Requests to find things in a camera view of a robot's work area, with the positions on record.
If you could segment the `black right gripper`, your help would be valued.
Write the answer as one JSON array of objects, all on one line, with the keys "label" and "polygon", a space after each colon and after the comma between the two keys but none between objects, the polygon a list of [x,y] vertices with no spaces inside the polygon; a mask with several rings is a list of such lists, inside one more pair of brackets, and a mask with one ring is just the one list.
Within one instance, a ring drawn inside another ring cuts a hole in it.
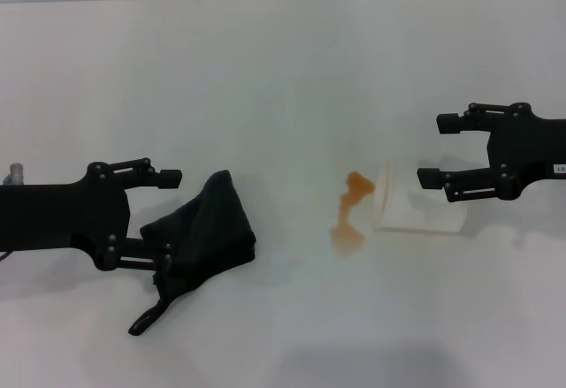
[{"label": "black right gripper", "polygon": [[517,199],[541,180],[565,179],[565,120],[536,116],[528,103],[471,103],[462,115],[439,114],[441,134],[489,132],[490,167],[467,171],[419,168],[423,189],[443,190],[449,202]]}]

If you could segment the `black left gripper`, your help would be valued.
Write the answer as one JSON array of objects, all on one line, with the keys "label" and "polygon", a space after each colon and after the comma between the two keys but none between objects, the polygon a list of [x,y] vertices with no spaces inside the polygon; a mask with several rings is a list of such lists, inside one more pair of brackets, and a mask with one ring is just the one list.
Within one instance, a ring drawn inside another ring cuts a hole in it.
[{"label": "black left gripper", "polygon": [[167,272],[172,245],[126,238],[126,188],[178,188],[181,170],[158,171],[149,158],[91,163],[82,179],[61,185],[1,187],[1,251],[74,248],[97,269]]}]

